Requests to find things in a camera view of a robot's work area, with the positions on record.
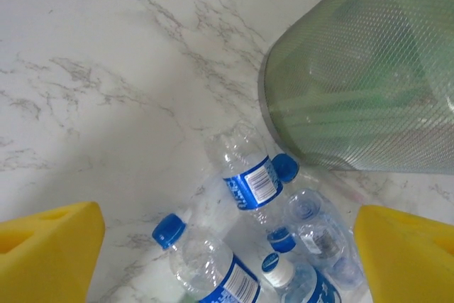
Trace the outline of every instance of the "white marble surface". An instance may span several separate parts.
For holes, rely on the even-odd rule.
[[[89,302],[176,302],[150,232],[191,198],[224,207],[202,187],[216,182],[202,141],[239,118],[267,135],[263,54],[318,1],[0,0],[0,219],[97,201],[107,231]],[[452,177],[341,175],[454,222]]]

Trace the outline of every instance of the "yellow sponge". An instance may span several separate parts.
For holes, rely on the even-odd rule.
[[[355,240],[374,303],[454,302],[454,226],[363,206]]]
[[[95,202],[0,223],[0,302],[85,302],[104,230]]]

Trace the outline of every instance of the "barcode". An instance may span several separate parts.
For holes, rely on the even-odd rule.
[[[258,168],[244,178],[258,204],[266,202],[277,192],[265,167]]]
[[[253,303],[258,289],[258,283],[240,268],[238,264],[235,264],[231,276],[224,284],[224,289],[240,303]]]

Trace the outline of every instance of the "crushed plastic bottle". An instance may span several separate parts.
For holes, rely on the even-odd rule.
[[[206,153],[237,202],[237,207],[251,215],[267,234],[273,247],[286,228],[283,185],[262,138],[254,127],[244,122],[210,137]]]
[[[306,257],[330,276],[342,290],[353,290],[364,282],[353,232],[345,224],[335,205],[311,184],[320,184],[328,178],[308,181],[307,173],[287,154],[273,158],[277,174],[292,195],[286,205],[288,225],[305,245]]]
[[[166,216],[153,238],[170,250],[170,268],[187,293],[201,303],[271,303],[276,292],[261,283],[220,239],[202,228],[188,228]]]
[[[286,207],[290,230],[306,246],[309,261],[325,270],[342,290],[353,290],[364,281],[358,251],[351,233],[333,206],[318,193],[305,189],[294,194]]]

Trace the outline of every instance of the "blue bottle label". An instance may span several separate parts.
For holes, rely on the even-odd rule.
[[[272,249],[279,253],[290,252],[297,245],[292,235],[285,227],[279,228],[268,234],[267,239],[270,242]]]
[[[307,303],[342,303],[338,290],[317,269],[317,284]]]
[[[277,253],[270,253],[265,257],[262,262],[262,271],[263,272],[271,272],[279,263],[279,255]]]
[[[232,263],[219,286],[201,303],[255,303],[260,293],[257,277],[233,254]]]
[[[247,172],[224,179],[238,208],[256,209],[271,202],[282,192],[282,183],[267,156]]]

